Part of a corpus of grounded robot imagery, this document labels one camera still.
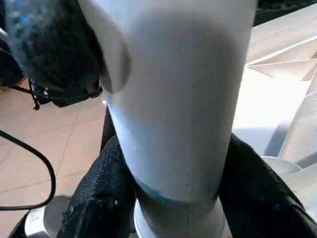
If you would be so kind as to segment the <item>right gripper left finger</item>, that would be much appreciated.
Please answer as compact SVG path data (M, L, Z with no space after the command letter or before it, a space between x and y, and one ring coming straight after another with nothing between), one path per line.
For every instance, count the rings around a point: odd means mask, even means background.
M79 182L57 237L129 237L134 185L118 138L113 136Z

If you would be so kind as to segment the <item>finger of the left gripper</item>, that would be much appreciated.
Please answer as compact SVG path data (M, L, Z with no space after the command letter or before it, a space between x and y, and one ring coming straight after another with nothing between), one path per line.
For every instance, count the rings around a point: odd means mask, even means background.
M102 93L103 55L76 0L7 0L8 46L42 91L37 97L69 106Z

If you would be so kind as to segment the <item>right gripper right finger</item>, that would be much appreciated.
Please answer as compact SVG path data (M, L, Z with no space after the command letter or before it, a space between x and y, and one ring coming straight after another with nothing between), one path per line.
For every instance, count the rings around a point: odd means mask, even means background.
M234 238L315 238L317 224L282 178L231 134L219 197Z

